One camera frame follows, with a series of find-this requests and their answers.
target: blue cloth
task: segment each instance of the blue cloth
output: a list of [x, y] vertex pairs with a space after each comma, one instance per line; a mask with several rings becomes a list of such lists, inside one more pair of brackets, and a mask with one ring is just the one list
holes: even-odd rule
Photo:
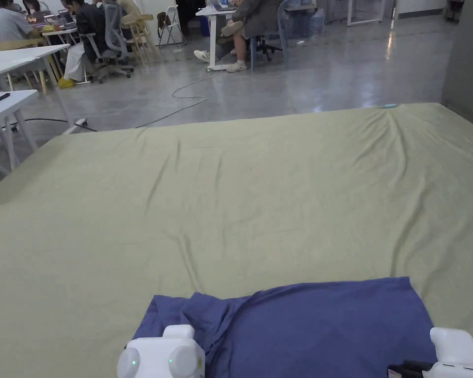
[[408, 278], [305, 283], [218, 299], [155, 295], [134, 338], [191, 324], [208, 378], [377, 378], [435, 362], [429, 315]]

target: desk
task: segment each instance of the desk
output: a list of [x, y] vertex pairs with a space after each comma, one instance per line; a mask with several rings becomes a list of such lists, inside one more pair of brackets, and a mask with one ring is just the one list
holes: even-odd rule
[[[49, 79], [51, 79], [51, 82], [54, 87], [54, 92], [56, 93], [58, 101], [62, 106], [65, 119], [68, 121], [68, 129], [64, 132], [64, 134], [70, 134], [77, 129], [77, 125], [86, 123], [85, 119], [80, 119], [76, 123], [73, 122], [74, 118], [72, 118], [70, 112], [68, 111], [68, 107], [65, 104], [65, 101], [63, 100], [61, 89], [59, 86], [57, 86], [57, 80], [54, 76], [51, 66], [49, 65], [49, 61], [47, 60], [48, 56], [68, 47], [70, 47], [70, 45], [64, 44], [0, 51], [0, 75], [14, 68], [21, 67], [36, 59], [42, 59], [44, 61], [47, 73], [49, 74]], [[2, 90], [5, 91], [7, 89], [7, 86], [5, 85], [5, 82], [3, 82], [3, 80], [0, 80], [0, 85], [2, 86]]]
[[216, 22], [217, 16], [231, 15], [235, 11], [217, 11], [213, 5], [209, 5], [201, 9], [196, 15], [197, 16], [206, 16], [210, 20], [210, 64], [207, 67], [207, 72], [210, 71], [221, 71], [226, 69], [231, 64], [215, 64], [215, 40], [217, 38], [216, 34]]
[[[10, 129], [10, 125], [6, 123], [4, 136], [1, 130], [1, 125], [3, 120], [5, 120], [9, 115], [14, 114], [15, 119], [18, 121], [19, 130], [23, 134], [32, 151], [35, 152], [38, 150], [35, 140], [33, 139], [30, 129], [28, 128], [25, 118], [23, 117], [21, 108], [26, 103], [37, 98], [39, 96], [39, 92], [35, 89], [29, 89], [26, 91], [14, 91], [8, 93], [10, 93], [10, 96], [0, 101], [0, 137], [9, 153], [10, 168], [14, 169], [17, 158], [15, 156], [14, 146], [12, 144], [12, 131]], [[0, 171], [5, 174], [8, 173], [7, 170], [5, 170], [2, 166], [0, 166]]]
[[[47, 37], [53, 36], [53, 35], [57, 35], [62, 40], [62, 43], [66, 43], [66, 44], [70, 45], [70, 40], [72, 40], [73, 44], [77, 44], [77, 42], [75, 41], [75, 38], [73, 38], [74, 34], [78, 36], [77, 28], [70, 28], [70, 29], [66, 29], [66, 30], [58, 30], [58, 31], [55, 31], [55, 32], [42, 33], [42, 36], [45, 37], [45, 40], [47, 41], [48, 45], [51, 45], [51, 41]], [[54, 61], [56, 62], [56, 65], [58, 66], [58, 70], [60, 71], [60, 74], [63, 76], [62, 67], [60, 66], [60, 62], [58, 62], [58, 59], [56, 58], [56, 56], [54, 56]], [[77, 82], [76, 84], [88, 84], [88, 83], [91, 83], [91, 82], [88, 80], [88, 74], [86, 72], [86, 67], [84, 67], [84, 81], [83, 82]]]
[[[77, 33], [77, 28], [71, 28], [71, 29], [66, 29], [66, 30], [58, 30], [58, 31], [55, 31], [55, 32], [48, 32], [48, 33], [42, 33], [42, 36], [49, 37], [51, 35], [57, 35], [58, 37], [60, 37], [60, 39], [62, 40], [63, 43], [68, 43], [68, 44], [69, 44], [68, 37], [70, 37], [70, 39], [75, 44], [77, 44], [77, 42], [75, 42], [75, 39], [73, 39], [73, 36], [72, 36], [73, 33]], [[67, 39], [64, 40], [62, 38], [62, 35], [67, 35]]]

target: white pants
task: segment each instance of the white pants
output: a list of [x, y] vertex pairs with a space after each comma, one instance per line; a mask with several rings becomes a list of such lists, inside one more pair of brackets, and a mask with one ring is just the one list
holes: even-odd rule
[[84, 45], [82, 42], [68, 49], [67, 63], [65, 64], [65, 80], [82, 81], [84, 77], [83, 66]]

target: mattress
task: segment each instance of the mattress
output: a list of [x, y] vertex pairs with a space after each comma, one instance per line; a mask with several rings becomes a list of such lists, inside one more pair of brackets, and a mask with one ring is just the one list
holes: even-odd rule
[[473, 334], [473, 124], [441, 105], [62, 135], [0, 183], [0, 378], [114, 377], [155, 294], [388, 276]]

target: power cord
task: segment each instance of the power cord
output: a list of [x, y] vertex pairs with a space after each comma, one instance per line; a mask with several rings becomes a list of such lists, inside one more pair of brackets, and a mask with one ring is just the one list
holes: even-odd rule
[[200, 105], [201, 103], [206, 102], [206, 101], [208, 100], [208, 97], [206, 97], [206, 96], [175, 96], [175, 93], [177, 93], [177, 92], [178, 92], [179, 90], [181, 90], [181, 89], [187, 88], [187, 87], [190, 86], [190, 85], [194, 85], [194, 84], [200, 83], [200, 82], [202, 82], [202, 81], [204, 81], [204, 80], [212, 79], [213, 77], [214, 77], [214, 75], [209, 76], [208, 78], [200, 79], [200, 80], [195, 81], [195, 82], [193, 82], [193, 83], [189, 83], [188, 85], [185, 85], [185, 86], [183, 86], [183, 87], [177, 88], [177, 89], [175, 89], [175, 90], [173, 91], [173, 93], [172, 93], [172, 95], [171, 95], [173, 98], [177, 98], [177, 99], [183, 99], [183, 98], [202, 98], [203, 100], [197, 102], [196, 104], [191, 104], [191, 105], [185, 106], [185, 107], [183, 107], [183, 108], [180, 108], [180, 109], [178, 109], [178, 110], [175, 110], [173, 113], [167, 114], [167, 115], [165, 115], [164, 117], [158, 118], [157, 120], [154, 120], [154, 121], [152, 121], [152, 122], [148, 122], [148, 123], [146, 123], [146, 124], [142, 124], [142, 125], [139, 125], [139, 126], [135, 126], [135, 128], [140, 128], [140, 127], [144, 127], [144, 126], [147, 126], [147, 125], [152, 125], [153, 123], [155, 123], [155, 122], [157, 122], [157, 121], [164, 120], [165, 118], [170, 117], [171, 115], [176, 114], [176, 113], [178, 113], [179, 111], [182, 111], [182, 110], [184, 110], [184, 109], [188, 109], [188, 108], [190, 108], [190, 107], [193, 107], [193, 106], [196, 106], [196, 105]]
[[[25, 121], [55, 121], [55, 122], [65, 122], [65, 123], [68, 123], [67, 120], [55, 120], [55, 119], [52, 119], [52, 118], [28, 118], [26, 119]], [[17, 125], [18, 123], [17, 122], [13, 122], [11, 123], [10, 125], [11, 126], [14, 126], [14, 125]], [[80, 125], [80, 124], [76, 124], [77, 126], [81, 127], [81, 128], [85, 128], [89, 131], [94, 131], [94, 132], [98, 132], [98, 130], [95, 130], [94, 128], [90, 128], [90, 127], [87, 127], [87, 126], [84, 126], [84, 125]]]
[[[188, 108], [191, 108], [193, 106], [196, 106], [196, 105], [200, 105], [201, 103], [203, 102], [206, 102], [208, 100], [208, 97], [206, 96], [175, 96], [175, 93], [177, 93], [179, 90], [181, 89], [184, 89], [184, 88], [187, 88], [189, 87], [190, 85], [194, 85], [194, 84], [197, 84], [197, 83], [200, 83], [204, 80], [208, 80], [208, 79], [212, 79], [214, 77], [213, 76], [209, 76], [208, 78], [203, 78], [203, 79], [200, 79], [198, 81], [195, 81], [193, 83], [189, 83], [183, 87], [180, 87], [180, 88], [177, 88], [173, 91], [173, 93], [171, 94], [171, 96], [173, 98], [177, 98], [177, 99], [183, 99], [183, 98], [187, 98], [187, 99], [192, 99], [192, 98], [201, 98], [202, 100], [201, 101], [198, 101], [197, 103], [195, 104], [191, 104], [191, 105], [188, 105], [188, 106], [185, 106], [183, 108], [180, 108], [178, 110], [175, 110], [174, 112], [170, 113], [170, 114], [167, 114], [165, 115], [164, 117], [161, 117], [161, 118], [158, 118], [157, 120], [154, 120], [154, 121], [151, 121], [151, 122], [148, 122], [146, 124], [142, 124], [142, 125], [139, 125], [139, 126], [135, 126], [134, 128], [140, 128], [140, 127], [144, 127], [144, 126], [147, 126], [147, 125], [152, 125], [153, 123], [157, 122], [157, 121], [161, 121], [161, 120], [164, 120], [165, 118], [168, 118], [170, 117], [171, 115], [173, 114], [176, 114], [178, 113], [179, 111], [182, 111], [184, 109], [188, 109]], [[68, 122], [66, 120], [55, 120], [55, 119], [52, 119], [52, 118], [28, 118], [26, 119], [25, 121], [55, 121], [55, 122]], [[12, 124], [10, 124], [11, 126], [14, 126], [14, 125], [17, 125], [18, 123], [17, 122], [14, 122]], [[81, 124], [76, 124], [77, 126], [81, 127], [81, 128], [85, 128], [86, 130], [89, 130], [89, 131], [93, 131], [93, 132], [98, 132], [98, 130], [95, 130], [94, 128], [90, 128], [90, 127], [87, 127], [85, 125], [81, 125]]]

